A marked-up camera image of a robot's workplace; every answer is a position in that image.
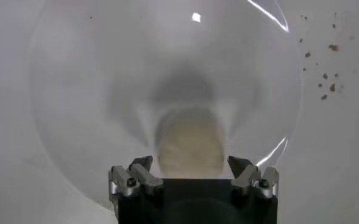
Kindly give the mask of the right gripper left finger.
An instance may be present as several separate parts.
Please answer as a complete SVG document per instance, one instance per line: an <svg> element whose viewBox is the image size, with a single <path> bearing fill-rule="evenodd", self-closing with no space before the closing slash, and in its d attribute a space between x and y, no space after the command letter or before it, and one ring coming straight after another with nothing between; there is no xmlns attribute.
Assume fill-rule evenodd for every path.
<svg viewBox="0 0 359 224"><path fill-rule="evenodd" d="M163 180L149 172L152 162L152 156L144 156L135 158L127 169L123 166L113 166L108 172L109 198L118 195L134 198L141 192L152 196L161 195L164 191Z"/></svg>

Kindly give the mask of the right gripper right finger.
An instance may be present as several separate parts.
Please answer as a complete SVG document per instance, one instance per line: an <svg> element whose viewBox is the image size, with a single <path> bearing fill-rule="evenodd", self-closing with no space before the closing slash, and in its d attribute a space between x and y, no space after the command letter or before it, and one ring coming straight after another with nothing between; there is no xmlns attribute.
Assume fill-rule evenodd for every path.
<svg viewBox="0 0 359 224"><path fill-rule="evenodd" d="M229 156L227 159L234 179L230 181L241 196L247 196L251 191L260 199L268 200L279 196L279 173L274 167L267 167L261 172L248 159Z"/></svg>

